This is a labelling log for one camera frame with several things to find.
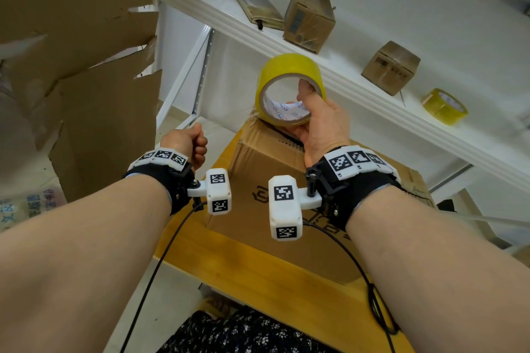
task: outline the black floral fabric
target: black floral fabric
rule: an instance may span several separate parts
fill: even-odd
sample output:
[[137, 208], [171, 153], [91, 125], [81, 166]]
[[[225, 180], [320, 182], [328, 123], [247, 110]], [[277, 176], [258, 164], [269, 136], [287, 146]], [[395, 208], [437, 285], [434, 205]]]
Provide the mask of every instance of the black floral fabric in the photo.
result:
[[197, 311], [157, 353], [331, 353], [336, 350], [272, 318], [244, 307], [214, 320]]

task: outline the black and white square marker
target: black and white square marker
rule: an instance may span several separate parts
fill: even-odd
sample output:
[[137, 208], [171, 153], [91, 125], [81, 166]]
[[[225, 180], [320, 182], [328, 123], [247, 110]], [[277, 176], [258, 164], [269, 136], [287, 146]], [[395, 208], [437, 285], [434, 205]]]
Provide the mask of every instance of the black and white square marker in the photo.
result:
[[372, 160], [372, 162], [378, 163], [380, 165], [386, 165], [386, 163], [383, 162], [383, 160], [379, 156], [377, 156], [375, 154], [370, 154], [368, 152], [366, 153], [366, 155], [368, 155], [368, 157]]
[[138, 160], [141, 161], [142, 159], [147, 159], [147, 158], [150, 158], [151, 156], [153, 156], [155, 152], [148, 152], [147, 154], [143, 154]]
[[276, 237], [279, 239], [295, 239], [296, 226], [285, 226], [283, 228], [276, 228]]
[[171, 152], [169, 151], [157, 151], [155, 158], [166, 158], [168, 159], [171, 156]]
[[210, 175], [210, 183], [226, 183], [225, 175], [223, 175], [222, 173], [219, 175]]
[[370, 162], [370, 158], [366, 156], [364, 151], [350, 151], [348, 152], [348, 155], [354, 163]]
[[293, 194], [293, 186], [275, 186], [274, 188], [274, 200], [275, 201], [286, 201], [295, 199]]
[[171, 160], [173, 162], [176, 162], [178, 163], [179, 165], [184, 165], [186, 163], [186, 158], [178, 155], [178, 154], [173, 154], [173, 156], [171, 156]]
[[220, 199], [217, 201], [211, 202], [211, 209], [212, 212], [223, 212], [228, 211], [229, 209], [229, 201], [227, 199]]
[[353, 166], [346, 155], [340, 155], [335, 158], [331, 158], [329, 159], [329, 163], [331, 163], [331, 167], [333, 170], [335, 170], [335, 172]]

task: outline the yellow wooden tabletop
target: yellow wooden tabletop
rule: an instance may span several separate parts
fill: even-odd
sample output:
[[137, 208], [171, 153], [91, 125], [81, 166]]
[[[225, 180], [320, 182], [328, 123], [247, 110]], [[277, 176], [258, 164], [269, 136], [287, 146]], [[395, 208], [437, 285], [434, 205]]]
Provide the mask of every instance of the yellow wooden tabletop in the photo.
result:
[[[214, 168], [228, 168], [239, 136]], [[191, 209], [175, 215], [155, 255], [160, 257], [176, 227]], [[343, 352], [387, 352], [385, 333], [374, 320], [362, 278], [341, 285], [275, 256], [206, 229], [207, 210], [182, 226], [165, 261], [280, 322]], [[397, 353], [413, 352], [400, 332]]]

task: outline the barcode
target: barcode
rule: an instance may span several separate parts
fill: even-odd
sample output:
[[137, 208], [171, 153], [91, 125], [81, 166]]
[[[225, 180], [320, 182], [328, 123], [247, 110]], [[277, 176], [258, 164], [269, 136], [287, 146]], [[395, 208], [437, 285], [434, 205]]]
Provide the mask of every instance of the barcode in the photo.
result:
[[388, 62], [384, 59], [381, 59], [380, 57], [378, 57], [377, 59], [375, 59], [375, 61], [379, 64], [381, 64], [381, 66], [383, 67], [386, 67], [386, 65], [388, 65]]
[[291, 22], [291, 25], [289, 27], [289, 32], [291, 34], [296, 35], [298, 32], [298, 29], [300, 28], [301, 22], [304, 21], [305, 13], [301, 10], [296, 10], [295, 17], [293, 18], [293, 21]]

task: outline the box tape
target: box tape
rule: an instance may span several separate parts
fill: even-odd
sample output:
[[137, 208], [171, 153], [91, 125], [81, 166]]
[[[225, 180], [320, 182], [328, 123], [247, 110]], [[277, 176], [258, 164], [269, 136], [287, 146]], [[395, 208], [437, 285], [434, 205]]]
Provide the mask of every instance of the box tape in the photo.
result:
[[439, 88], [433, 89], [421, 102], [425, 110], [447, 126], [454, 126], [467, 116], [467, 109], [454, 96]]
[[286, 53], [265, 63], [258, 77], [255, 105], [258, 117], [275, 126], [293, 126], [306, 123], [310, 113], [302, 102], [279, 103], [267, 95], [267, 89], [276, 81], [287, 77], [307, 80], [325, 100], [320, 69], [309, 57]]

